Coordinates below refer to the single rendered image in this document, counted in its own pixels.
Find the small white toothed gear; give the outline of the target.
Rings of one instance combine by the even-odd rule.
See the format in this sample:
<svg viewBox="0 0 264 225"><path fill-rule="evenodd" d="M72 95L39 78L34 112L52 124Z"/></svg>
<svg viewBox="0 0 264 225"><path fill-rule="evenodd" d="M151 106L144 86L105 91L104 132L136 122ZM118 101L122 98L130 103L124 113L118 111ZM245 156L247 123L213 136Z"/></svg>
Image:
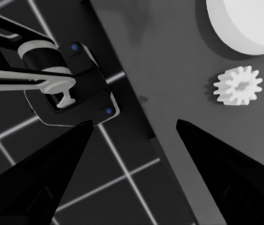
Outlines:
<svg viewBox="0 0 264 225"><path fill-rule="evenodd" d="M259 71L251 66L235 67L217 76L213 84L217 101L226 106L247 106L257 99L257 93L262 91L259 86L263 79L258 77Z"/></svg>

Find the large thick white disc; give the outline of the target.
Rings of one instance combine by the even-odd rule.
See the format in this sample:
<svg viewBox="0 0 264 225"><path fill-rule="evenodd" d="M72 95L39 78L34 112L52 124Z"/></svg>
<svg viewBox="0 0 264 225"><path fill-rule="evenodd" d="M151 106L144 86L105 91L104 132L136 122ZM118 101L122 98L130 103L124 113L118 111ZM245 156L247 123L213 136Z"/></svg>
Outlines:
<svg viewBox="0 0 264 225"><path fill-rule="evenodd" d="M264 0L206 0L211 25L236 52L264 54Z"/></svg>

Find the dark robot body block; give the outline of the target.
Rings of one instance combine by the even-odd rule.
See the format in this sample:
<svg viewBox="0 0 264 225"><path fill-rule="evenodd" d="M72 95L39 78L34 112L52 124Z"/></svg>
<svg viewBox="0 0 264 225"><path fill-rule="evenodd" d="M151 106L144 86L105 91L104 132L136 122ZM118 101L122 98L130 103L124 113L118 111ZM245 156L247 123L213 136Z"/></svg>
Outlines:
<svg viewBox="0 0 264 225"><path fill-rule="evenodd" d="M107 122L120 113L91 51L80 42L62 47L0 15L0 91L22 91L47 126Z"/></svg>

